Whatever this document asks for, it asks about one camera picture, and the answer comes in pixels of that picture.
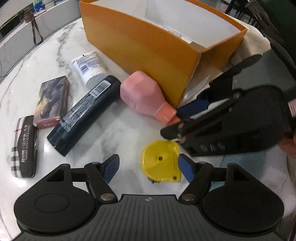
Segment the person's right hand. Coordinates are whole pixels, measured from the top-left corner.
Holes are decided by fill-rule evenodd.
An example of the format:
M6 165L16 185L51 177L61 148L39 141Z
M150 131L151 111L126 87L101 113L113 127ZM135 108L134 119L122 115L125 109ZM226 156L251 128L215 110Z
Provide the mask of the person's right hand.
M288 156L295 158L296 156L296 135L293 138L284 138L279 144L279 148Z

